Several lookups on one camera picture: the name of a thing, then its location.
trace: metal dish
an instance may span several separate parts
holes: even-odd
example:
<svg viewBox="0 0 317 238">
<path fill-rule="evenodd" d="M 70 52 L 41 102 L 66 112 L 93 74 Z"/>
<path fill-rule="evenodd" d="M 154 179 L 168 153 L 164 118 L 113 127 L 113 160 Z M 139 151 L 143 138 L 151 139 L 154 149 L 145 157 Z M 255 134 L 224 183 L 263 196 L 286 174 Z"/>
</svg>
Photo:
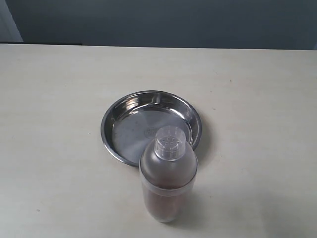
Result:
<svg viewBox="0 0 317 238">
<path fill-rule="evenodd" d="M 202 135 L 198 113 L 184 99 L 162 91 L 136 92 L 116 101 L 104 115 L 101 137 L 115 158 L 138 167 L 145 147 L 166 125 L 181 128 L 197 147 Z"/>
</svg>

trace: table surface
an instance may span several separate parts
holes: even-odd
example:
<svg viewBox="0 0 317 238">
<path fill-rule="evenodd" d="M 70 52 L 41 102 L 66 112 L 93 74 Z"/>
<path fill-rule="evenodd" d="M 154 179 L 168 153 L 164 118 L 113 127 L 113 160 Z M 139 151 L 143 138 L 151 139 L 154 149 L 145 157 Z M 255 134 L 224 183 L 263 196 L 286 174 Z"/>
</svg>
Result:
<svg viewBox="0 0 317 238">
<path fill-rule="evenodd" d="M 100 136 L 107 108 L 147 89 L 203 121 L 167 225 Z M 316 237 L 316 122 L 317 51 L 0 45 L 0 237 Z"/>
</svg>

